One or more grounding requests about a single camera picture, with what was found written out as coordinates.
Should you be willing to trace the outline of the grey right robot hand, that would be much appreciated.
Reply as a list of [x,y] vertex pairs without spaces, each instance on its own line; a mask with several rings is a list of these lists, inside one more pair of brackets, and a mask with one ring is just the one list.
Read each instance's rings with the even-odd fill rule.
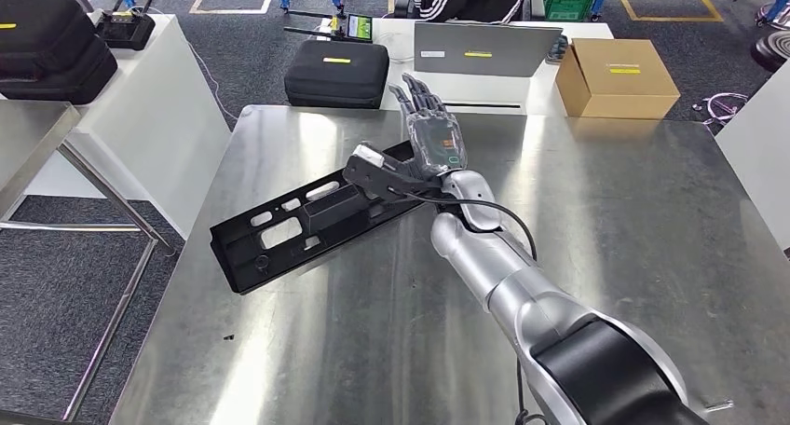
[[466,147],[456,117],[423,81],[408,73],[402,74],[402,81],[408,93],[398,85],[388,89],[400,104],[420,173],[430,179],[466,170]]

